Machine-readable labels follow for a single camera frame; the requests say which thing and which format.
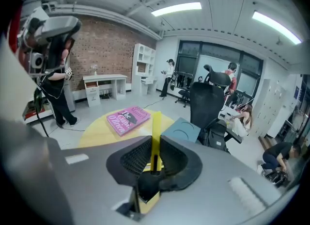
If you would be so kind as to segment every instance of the ceiling light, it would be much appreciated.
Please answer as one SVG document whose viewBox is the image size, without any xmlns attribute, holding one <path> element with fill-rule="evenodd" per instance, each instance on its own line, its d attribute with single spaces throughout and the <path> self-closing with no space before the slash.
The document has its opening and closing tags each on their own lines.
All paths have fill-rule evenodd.
<svg viewBox="0 0 310 225">
<path fill-rule="evenodd" d="M 153 11 L 152 14 L 154 16 L 161 16 L 164 14 L 182 11 L 182 10 L 201 10 L 201 9 L 202 9 L 202 6 L 200 2 L 191 2 L 191 3 L 183 3 L 183 4 L 178 4 L 178 5 L 170 6 L 167 8 L 163 8 L 160 10 L 156 10 L 156 11 Z"/>
<path fill-rule="evenodd" d="M 279 24 L 275 20 L 273 20 L 267 16 L 264 16 L 264 15 L 262 15 L 256 11 L 254 12 L 254 15 L 252 18 L 272 27 L 275 30 L 277 30 L 278 32 L 283 34 L 285 37 L 290 39 L 295 45 L 301 43 L 301 41 L 291 31 L 289 31 L 287 28 L 285 28 L 284 26 L 282 26 L 281 24 Z"/>
</svg>

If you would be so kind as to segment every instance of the ceiling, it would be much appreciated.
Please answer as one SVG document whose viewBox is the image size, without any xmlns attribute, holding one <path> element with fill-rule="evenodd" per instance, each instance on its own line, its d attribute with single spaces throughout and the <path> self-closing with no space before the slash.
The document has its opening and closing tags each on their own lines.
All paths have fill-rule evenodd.
<svg viewBox="0 0 310 225">
<path fill-rule="evenodd" d="M 274 29 L 255 21 L 259 11 L 292 31 L 299 39 L 309 38 L 307 27 L 292 0 L 41 0 L 54 4 L 87 5 L 131 18 L 163 36 L 212 35 L 268 52 L 282 66 L 301 63 L 303 59 L 288 54 L 294 45 Z M 199 1 L 202 10 L 183 11 L 155 17 L 151 11 L 175 4 Z"/>
</svg>

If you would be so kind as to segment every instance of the person in red shirt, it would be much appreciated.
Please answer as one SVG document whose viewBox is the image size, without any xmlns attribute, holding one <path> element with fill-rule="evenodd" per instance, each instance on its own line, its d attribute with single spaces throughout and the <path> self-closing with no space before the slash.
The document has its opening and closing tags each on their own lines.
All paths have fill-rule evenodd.
<svg viewBox="0 0 310 225">
<path fill-rule="evenodd" d="M 237 64 L 232 62 L 229 64 L 228 69 L 225 71 L 225 73 L 231 78 L 231 84 L 228 87 L 230 95 L 232 95 L 233 92 L 237 88 L 237 78 L 234 74 L 236 72 L 236 70 L 237 70 Z"/>
</svg>

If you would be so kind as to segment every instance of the book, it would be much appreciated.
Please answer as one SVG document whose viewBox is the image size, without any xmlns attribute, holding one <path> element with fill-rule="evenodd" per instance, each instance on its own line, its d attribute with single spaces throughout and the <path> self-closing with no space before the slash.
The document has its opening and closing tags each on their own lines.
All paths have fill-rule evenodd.
<svg viewBox="0 0 310 225">
<path fill-rule="evenodd" d="M 108 122 L 120 135 L 124 135 L 151 117 L 144 109 L 133 106 L 107 116 Z"/>
</svg>

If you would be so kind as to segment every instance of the floor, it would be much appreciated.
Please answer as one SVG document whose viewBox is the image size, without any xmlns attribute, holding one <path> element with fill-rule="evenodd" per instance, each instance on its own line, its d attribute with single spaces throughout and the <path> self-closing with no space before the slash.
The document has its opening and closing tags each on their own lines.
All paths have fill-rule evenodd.
<svg viewBox="0 0 310 225">
<path fill-rule="evenodd" d="M 190 106 L 189 104 L 183 108 L 181 103 L 174 103 L 176 98 L 167 96 L 164 100 L 159 97 L 160 92 L 152 95 L 147 95 L 137 98 L 136 95 L 129 92 L 126 93 L 126 99 L 116 101 L 114 99 L 103 99 L 101 105 L 96 107 L 88 107 L 87 101 L 79 102 L 76 104 L 76 111 L 72 114 L 81 118 L 81 121 L 76 126 L 72 127 L 75 130 L 60 129 L 56 125 L 56 121 L 52 117 L 42 119 L 46 131 L 51 138 L 58 141 L 61 149 L 75 148 L 79 144 L 79 140 L 83 131 L 97 118 L 104 114 L 124 109 L 130 106 L 138 105 L 142 108 L 150 109 L 153 111 L 161 111 L 165 116 L 170 117 L 172 120 L 177 120 L 182 117 L 190 120 Z M 41 124 L 36 121 L 30 124 L 33 128 L 38 130 L 45 136 Z M 227 148 L 230 153 L 238 160 L 246 164 L 248 167 L 256 171 L 258 161 L 262 161 L 264 149 L 257 138 L 247 136 L 241 144 L 235 140 L 230 139 L 227 142 Z"/>
</svg>

